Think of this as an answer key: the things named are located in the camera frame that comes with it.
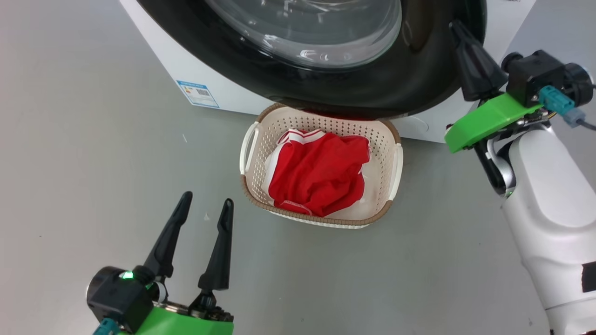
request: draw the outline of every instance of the red clothing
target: red clothing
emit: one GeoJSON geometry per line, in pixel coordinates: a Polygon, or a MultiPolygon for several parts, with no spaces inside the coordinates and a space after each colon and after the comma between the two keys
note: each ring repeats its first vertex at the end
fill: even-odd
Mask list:
{"type": "Polygon", "coordinates": [[[362,198],[368,138],[290,129],[268,161],[263,189],[275,207],[327,216],[362,198]]]}

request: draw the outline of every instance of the washing machine door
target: washing machine door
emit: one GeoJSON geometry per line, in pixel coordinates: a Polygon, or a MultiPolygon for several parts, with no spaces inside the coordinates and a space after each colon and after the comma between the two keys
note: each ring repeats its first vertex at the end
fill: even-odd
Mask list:
{"type": "Polygon", "coordinates": [[[486,0],[138,0],[180,45],[273,101],[350,119],[415,114],[460,86],[449,22],[486,0]]]}

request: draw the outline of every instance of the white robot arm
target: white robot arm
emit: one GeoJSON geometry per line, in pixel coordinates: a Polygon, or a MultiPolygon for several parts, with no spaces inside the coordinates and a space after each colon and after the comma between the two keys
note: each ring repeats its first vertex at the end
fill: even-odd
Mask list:
{"type": "Polygon", "coordinates": [[[594,80],[541,50],[514,52],[500,67],[460,21],[449,27],[464,99],[480,104],[448,128],[445,141],[452,152],[473,149],[505,198],[551,334],[596,335],[596,193],[550,124],[559,114],[572,128],[596,130],[577,108],[592,100],[594,80]],[[496,151],[503,139],[513,140],[496,151]]]}
{"type": "Polygon", "coordinates": [[[516,186],[502,206],[551,333],[596,331],[596,193],[550,128],[508,152],[516,186]]]}

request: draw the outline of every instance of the laundry basket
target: laundry basket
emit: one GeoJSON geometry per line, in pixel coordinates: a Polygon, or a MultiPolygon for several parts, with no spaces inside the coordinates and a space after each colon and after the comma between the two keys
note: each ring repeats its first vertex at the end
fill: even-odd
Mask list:
{"type": "Polygon", "coordinates": [[[274,104],[263,111],[249,127],[240,150],[240,174],[249,200],[269,212],[285,218],[333,228],[363,228],[380,219],[391,206],[402,174],[403,151],[395,127],[387,121],[334,119],[274,104]],[[371,169],[362,171],[365,194],[361,204],[327,217],[304,215],[273,207],[271,198],[261,189],[265,179],[265,160],[277,147],[288,128],[310,132],[321,129],[339,136],[362,135],[369,139],[371,169]]]}

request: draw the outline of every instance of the basket handle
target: basket handle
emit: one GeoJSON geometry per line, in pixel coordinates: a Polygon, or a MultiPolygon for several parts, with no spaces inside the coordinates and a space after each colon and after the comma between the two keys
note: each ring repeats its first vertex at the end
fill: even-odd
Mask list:
{"type": "Polygon", "coordinates": [[[391,183],[391,193],[389,193],[389,200],[393,200],[395,195],[398,193],[399,181],[402,179],[403,169],[403,148],[401,143],[395,144],[395,152],[393,153],[393,171],[395,176],[391,183]]]}
{"type": "Polygon", "coordinates": [[[240,174],[244,175],[246,170],[250,167],[250,161],[253,159],[253,152],[254,147],[257,144],[257,137],[259,136],[259,129],[257,126],[259,122],[254,122],[250,125],[249,130],[246,131],[246,135],[244,136],[244,140],[242,141],[242,147],[240,148],[240,174]],[[250,146],[249,157],[246,158],[246,150],[249,147],[249,140],[251,135],[253,135],[252,145],[250,146]]]}

